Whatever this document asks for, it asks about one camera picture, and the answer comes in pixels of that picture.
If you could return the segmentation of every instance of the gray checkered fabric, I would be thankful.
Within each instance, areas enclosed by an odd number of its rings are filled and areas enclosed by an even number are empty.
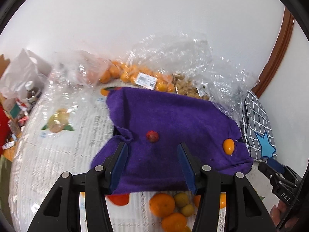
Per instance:
[[[267,161],[267,158],[261,158],[261,148],[255,133],[263,136],[266,131],[270,144],[274,148],[276,148],[275,140],[267,113],[252,91],[249,91],[245,98],[241,131],[251,157],[258,161]]]

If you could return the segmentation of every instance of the purple cloth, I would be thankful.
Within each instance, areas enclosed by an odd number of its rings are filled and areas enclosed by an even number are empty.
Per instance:
[[[138,191],[186,190],[177,158],[177,145],[185,142],[192,155],[221,173],[244,174],[253,159],[246,145],[235,142],[233,154],[225,154],[225,139],[237,140],[236,122],[211,102],[153,90],[122,88],[107,98],[110,117],[121,135],[113,136],[99,151],[91,167],[101,164],[119,142],[129,146],[129,156],[115,194]],[[146,133],[159,133],[150,143]]]

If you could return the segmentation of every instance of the white wall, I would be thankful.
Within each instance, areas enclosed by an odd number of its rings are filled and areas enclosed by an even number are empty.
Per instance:
[[[28,48],[49,60],[88,46],[122,55],[149,34],[194,30],[207,33],[215,54],[258,75],[283,10],[279,0],[26,0],[0,36],[0,53]]]
[[[295,23],[291,42],[260,100],[269,116],[278,160],[303,176],[309,158],[309,41]]]

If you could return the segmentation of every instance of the silver screw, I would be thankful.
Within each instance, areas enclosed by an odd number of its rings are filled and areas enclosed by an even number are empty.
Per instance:
[[[244,178],[244,174],[243,174],[242,172],[237,172],[237,173],[236,173],[236,176],[237,176],[238,178]]]
[[[70,173],[69,172],[63,172],[61,176],[62,176],[62,178],[65,179],[65,178],[68,178],[70,176]]]
[[[211,170],[211,167],[208,166],[208,165],[204,165],[204,166],[202,166],[202,169],[203,169],[204,171],[210,171],[210,170]]]
[[[103,168],[104,167],[102,165],[98,165],[98,166],[95,167],[95,171],[100,172],[100,171],[103,170]]]

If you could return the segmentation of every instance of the small red ball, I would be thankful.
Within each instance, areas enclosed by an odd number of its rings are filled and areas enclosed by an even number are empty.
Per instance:
[[[159,134],[155,131],[149,131],[146,133],[146,138],[149,140],[149,142],[157,142],[159,140]]]

